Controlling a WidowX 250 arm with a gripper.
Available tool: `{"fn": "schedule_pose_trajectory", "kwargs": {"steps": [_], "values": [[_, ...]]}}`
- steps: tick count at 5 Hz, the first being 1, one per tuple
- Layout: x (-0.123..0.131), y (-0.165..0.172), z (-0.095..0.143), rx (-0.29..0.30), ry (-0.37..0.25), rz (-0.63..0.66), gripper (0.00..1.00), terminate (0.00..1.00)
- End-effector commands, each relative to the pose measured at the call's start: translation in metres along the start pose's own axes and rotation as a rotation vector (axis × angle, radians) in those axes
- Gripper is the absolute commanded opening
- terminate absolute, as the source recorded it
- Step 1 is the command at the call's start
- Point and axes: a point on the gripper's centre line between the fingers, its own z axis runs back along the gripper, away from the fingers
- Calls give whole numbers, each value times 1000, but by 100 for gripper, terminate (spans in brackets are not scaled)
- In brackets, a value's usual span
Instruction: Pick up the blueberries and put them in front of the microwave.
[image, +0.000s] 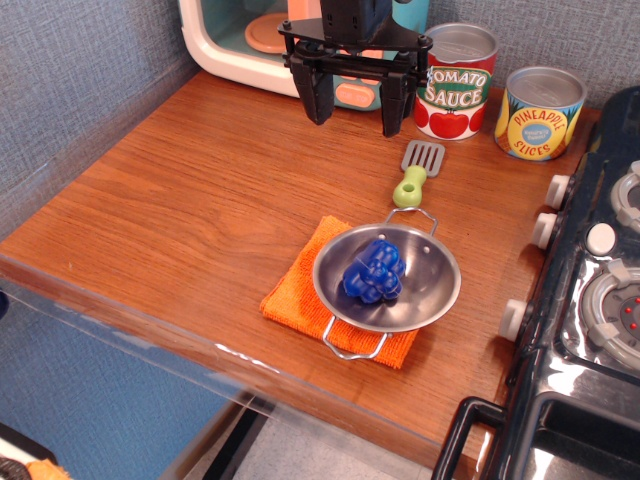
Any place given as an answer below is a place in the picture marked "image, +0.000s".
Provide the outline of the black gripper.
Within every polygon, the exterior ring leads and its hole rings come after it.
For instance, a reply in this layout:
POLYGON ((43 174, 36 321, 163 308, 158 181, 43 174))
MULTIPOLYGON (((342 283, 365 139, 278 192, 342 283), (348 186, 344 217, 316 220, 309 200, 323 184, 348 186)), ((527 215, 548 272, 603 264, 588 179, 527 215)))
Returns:
POLYGON ((382 81, 383 135, 397 135, 414 106, 416 85, 429 81, 432 40, 399 24, 395 1, 322 1, 317 18, 284 20, 285 66, 307 117, 324 124, 334 111, 333 77, 382 81))

